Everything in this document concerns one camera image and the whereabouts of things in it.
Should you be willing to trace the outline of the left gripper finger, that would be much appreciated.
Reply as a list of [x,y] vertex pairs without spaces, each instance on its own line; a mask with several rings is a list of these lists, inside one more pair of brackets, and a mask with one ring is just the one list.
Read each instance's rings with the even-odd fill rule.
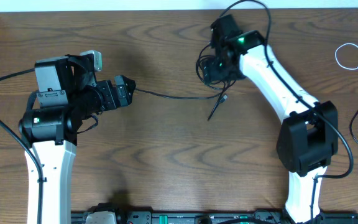
[[135,81],[128,78],[128,86],[116,86],[118,100],[121,107],[129,106],[132,103],[134,91],[136,89]]
[[124,75],[117,75],[114,77],[116,86],[128,86],[128,78]]

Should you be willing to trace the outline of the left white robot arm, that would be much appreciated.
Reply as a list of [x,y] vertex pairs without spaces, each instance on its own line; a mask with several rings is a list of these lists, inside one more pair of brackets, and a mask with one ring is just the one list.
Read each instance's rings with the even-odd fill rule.
[[83,121],[132,103],[135,81],[123,75],[97,81],[102,67],[96,50],[35,63],[39,89],[19,121],[29,148],[28,223],[71,222],[71,173]]

